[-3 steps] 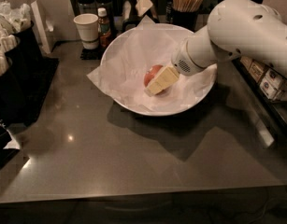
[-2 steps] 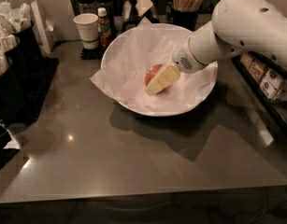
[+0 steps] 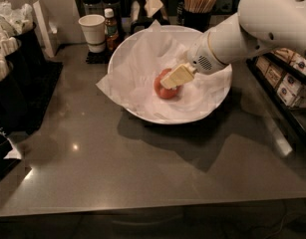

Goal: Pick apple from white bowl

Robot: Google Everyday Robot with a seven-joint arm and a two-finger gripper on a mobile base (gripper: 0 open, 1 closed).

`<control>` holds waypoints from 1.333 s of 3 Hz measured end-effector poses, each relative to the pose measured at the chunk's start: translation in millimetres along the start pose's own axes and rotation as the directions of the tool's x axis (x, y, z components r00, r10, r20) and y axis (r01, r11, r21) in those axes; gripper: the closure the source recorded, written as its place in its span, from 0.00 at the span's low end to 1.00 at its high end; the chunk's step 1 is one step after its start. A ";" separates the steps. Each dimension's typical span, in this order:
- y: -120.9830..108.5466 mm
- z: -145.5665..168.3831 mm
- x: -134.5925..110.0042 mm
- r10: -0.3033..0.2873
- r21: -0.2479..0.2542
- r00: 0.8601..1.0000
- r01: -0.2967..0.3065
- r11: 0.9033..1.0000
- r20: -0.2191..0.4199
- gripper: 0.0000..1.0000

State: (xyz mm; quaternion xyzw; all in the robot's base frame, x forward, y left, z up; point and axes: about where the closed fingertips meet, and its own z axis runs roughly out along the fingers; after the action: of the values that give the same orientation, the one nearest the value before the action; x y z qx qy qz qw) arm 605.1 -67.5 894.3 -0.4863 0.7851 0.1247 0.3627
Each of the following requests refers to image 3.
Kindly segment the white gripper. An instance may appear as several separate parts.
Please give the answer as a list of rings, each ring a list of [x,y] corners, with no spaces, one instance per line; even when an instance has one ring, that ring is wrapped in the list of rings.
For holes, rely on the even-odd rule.
[[[189,63],[180,64],[161,78],[160,84],[166,89],[173,89],[191,82],[196,71],[211,75],[226,67],[214,54],[210,44],[210,32],[200,35],[187,50]]]

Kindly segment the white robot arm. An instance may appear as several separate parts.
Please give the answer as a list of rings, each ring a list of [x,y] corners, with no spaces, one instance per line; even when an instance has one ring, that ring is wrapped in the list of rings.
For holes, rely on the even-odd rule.
[[[235,14],[200,35],[186,62],[161,80],[182,86],[197,73],[211,75],[242,59],[288,48],[306,59],[306,0],[239,0]]]

